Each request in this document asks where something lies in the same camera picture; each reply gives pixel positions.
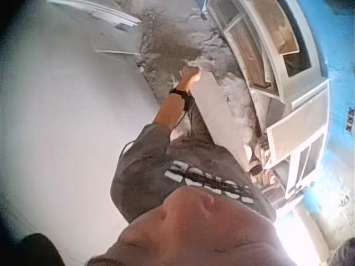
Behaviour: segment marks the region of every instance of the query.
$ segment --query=gray t-shirt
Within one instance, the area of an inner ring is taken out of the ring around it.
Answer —
[[[120,158],[111,197],[130,223],[161,205],[178,187],[192,185],[235,199],[272,221],[276,218],[270,203],[224,147],[187,136],[170,142],[168,127],[157,123],[145,126]]]

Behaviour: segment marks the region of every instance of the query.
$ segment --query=black wristband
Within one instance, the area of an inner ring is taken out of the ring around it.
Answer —
[[[187,92],[182,91],[182,90],[177,90],[176,88],[172,89],[169,91],[169,94],[178,94],[181,96],[181,98],[183,98],[183,100],[185,101],[185,105],[184,105],[184,111],[188,111],[189,107],[190,107],[190,100],[191,100],[191,96],[188,95]]]

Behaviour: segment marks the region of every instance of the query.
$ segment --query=eyebrow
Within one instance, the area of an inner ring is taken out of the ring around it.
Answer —
[[[94,266],[94,264],[97,263],[104,263],[106,266],[126,266],[123,262],[119,262],[118,260],[115,259],[109,259],[109,258],[91,258],[87,266]]]

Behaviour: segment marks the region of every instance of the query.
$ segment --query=white wall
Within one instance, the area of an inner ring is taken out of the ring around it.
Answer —
[[[27,8],[5,48],[2,213],[15,237],[44,233],[67,265],[80,265],[126,226],[110,184],[121,149],[158,105],[131,57],[94,53],[84,28],[57,6]]]

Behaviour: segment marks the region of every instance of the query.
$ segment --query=sleeve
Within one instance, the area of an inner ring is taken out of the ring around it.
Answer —
[[[111,198],[130,223],[148,210],[161,205],[175,189],[164,178],[170,159],[167,126],[153,123],[143,128],[133,146],[119,159],[111,186]]]

